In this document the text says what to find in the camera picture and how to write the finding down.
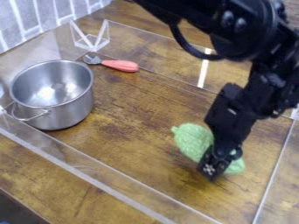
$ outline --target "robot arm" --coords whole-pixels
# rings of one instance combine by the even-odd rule
[[[242,143],[258,119],[281,116],[299,102],[299,38],[288,26],[285,5],[267,0],[135,0],[165,23],[182,48],[206,60],[250,60],[245,88],[227,84],[205,118],[215,144],[198,170],[209,180],[242,157]],[[215,55],[206,55],[185,39],[186,19],[210,34]]]

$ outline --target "wooden table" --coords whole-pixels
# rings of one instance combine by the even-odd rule
[[[93,31],[103,18],[171,36],[134,3],[115,1],[79,23]],[[210,46],[205,34],[182,27],[191,42]],[[247,68],[229,63],[223,73],[237,80]],[[137,75],[103,66],[93,70],[91,115],[71,129],[47,133],[218,221],[251,223],[293,121],[281,117],[257,123],[245,144],[247,172],[213,184],[178,151],[170,129],[181,123],[203,125],[215,94],[145,70]],[[0,141],[0,187],[51,223],[158,223],[9,138]]]

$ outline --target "green plush toy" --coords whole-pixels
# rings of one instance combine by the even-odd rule
[[[214,144],[214,135],[202,126],[186,123],[181,127],[173,127],[174,140],[182,154],[194,162],[199,163],[206,150]],[[243,159],[231,162],[227,174],[242,173],[246,170]]]

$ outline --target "red handle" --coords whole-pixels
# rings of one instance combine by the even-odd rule
[[[102,64],[129,73],[138,72],[139,70],[139,65],[134,61],[129,60],[103,60]]]

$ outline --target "stainless steel pot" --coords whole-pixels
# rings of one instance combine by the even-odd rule
[[[14,118],[42,130],[69,128],[93,110],[93,83],[94,73],[81,62],[53,60],[31,66],[10,88]]]

